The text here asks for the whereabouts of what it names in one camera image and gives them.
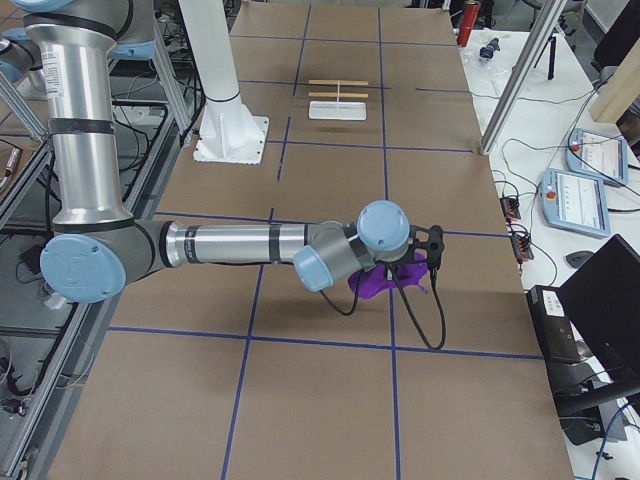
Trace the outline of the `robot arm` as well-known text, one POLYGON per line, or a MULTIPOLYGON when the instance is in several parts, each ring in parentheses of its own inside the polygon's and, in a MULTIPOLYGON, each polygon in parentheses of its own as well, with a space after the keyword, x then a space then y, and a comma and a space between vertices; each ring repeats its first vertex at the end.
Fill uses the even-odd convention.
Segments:
POLYGON ((351 224, 185 226, 138 221, 124 207, 107 58, 155 50, 149 1, 24 1, 24 24, 44 70, 61 208, 40 256, 46 282, 95 303, 162 268, 291 264, 320 291, 379 263, 407 263, 410 224, 399 206, 367 205, 351 224))

